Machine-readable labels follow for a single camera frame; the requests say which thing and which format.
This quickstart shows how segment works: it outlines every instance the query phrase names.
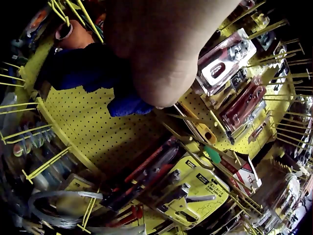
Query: product label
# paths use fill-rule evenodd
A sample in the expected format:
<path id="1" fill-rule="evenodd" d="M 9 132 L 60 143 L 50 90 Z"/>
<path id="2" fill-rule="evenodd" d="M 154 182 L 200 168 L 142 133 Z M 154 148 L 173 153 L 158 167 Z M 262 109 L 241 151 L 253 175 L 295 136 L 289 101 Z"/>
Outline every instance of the product label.
<path id="1" fill-rule="evenodd" d="M 193 163 L 192 163 L 191 161 L 189 161 L 189 160 L 187 160 L 185 163 L 186 163 L 188 166 L 190 166 L 191 168 L 196 167 L 196 165 L 193 164 Z"/>
<path id="2" fill-rule="evenodd" d="M 222 197 L 222 195 L 225 193 L 225 191 L 219 189 L 219 187 L 214 182 L 211 182 L 205 189 L 218 197 Z"/>
<path id="3" fill-rule="evenodd" d="M 207 180 L 207 178 L 205 178 L 202 174 L 197 174 L 196 176 L 202 183 L 204 183 L 205 185 L 207 185 L 209 183 L 209 181 Z"/>

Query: red package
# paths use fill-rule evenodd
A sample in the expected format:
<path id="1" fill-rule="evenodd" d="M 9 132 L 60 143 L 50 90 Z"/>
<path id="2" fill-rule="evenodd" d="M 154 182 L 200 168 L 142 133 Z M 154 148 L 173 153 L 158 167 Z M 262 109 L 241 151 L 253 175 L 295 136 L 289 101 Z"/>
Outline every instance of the red package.
<path id="1" fill-rule="evenodd" d="M 245 89 L 220 113 L 226 127 L 231 132 L 239 128 L 265 93 L 266 88 L 261 85 L 260 76 L 251 79 Z"/>

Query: metal wire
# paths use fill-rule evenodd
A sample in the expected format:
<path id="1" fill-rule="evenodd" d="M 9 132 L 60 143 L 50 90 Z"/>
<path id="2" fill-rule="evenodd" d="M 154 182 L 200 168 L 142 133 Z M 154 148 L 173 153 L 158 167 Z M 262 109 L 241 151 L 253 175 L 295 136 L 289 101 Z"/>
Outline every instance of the metal wire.
<path id="1" fill-rule="evenodd" d="M 46 221 L 51 225 L 58 226 L 60 228 L 72 229 L 75 228 L 77 223 L 81 222 L 82 219 L 67 217 L 67 216 L 51 216 L 45 214 L 38 210 L 34 203 L 37 199 L 45 198 L 45 197 L 52 197 L 52 196 L 85 196 L 91 197 L 96 199 L 103 199 L 103 195 L 101 193 L 93 193 L 93 192 L 84 192 L 84 191 L 51 191 L 51 192 L 38 192 L 33 194 L 30 199 L 28 200 L 28 207 L 30 213 L 36 215 L 39 219 Z"/>

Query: green handle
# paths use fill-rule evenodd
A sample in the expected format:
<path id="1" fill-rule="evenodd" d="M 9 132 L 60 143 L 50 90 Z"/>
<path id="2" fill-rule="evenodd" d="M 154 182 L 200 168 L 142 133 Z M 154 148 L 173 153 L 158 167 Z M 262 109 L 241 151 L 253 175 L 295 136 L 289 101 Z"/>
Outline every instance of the green handle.
<path id="1" fill-rule="evenodd" d="M 215 150 L 211 149 L 208 146 L 204 146 L 204 151 L 206 151 L 209 154 L 209 157 L 211 158 L 211 160 L 214 163 L 217 164 L 217 163 L 221 162 L 221 157 L 219 156 L 219 154 Z"/>

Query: blue glove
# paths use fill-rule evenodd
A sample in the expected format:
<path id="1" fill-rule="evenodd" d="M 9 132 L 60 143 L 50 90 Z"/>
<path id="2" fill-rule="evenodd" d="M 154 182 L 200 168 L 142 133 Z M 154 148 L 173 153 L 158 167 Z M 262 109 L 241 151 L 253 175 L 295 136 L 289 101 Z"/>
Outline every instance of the blue glove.
<path id="1" fill-rule="evenodd" d="M 107 105 L 112 117 L 146 114 L 153 109 L 138 96 L 128 60 L 100 43 L 55 54 L 52 49 L 38 79 L 47 80 L 56 90 L 83 86 L 86 92 L 94 92 L 101 87 L 113 88 L 114 99 Z"/>

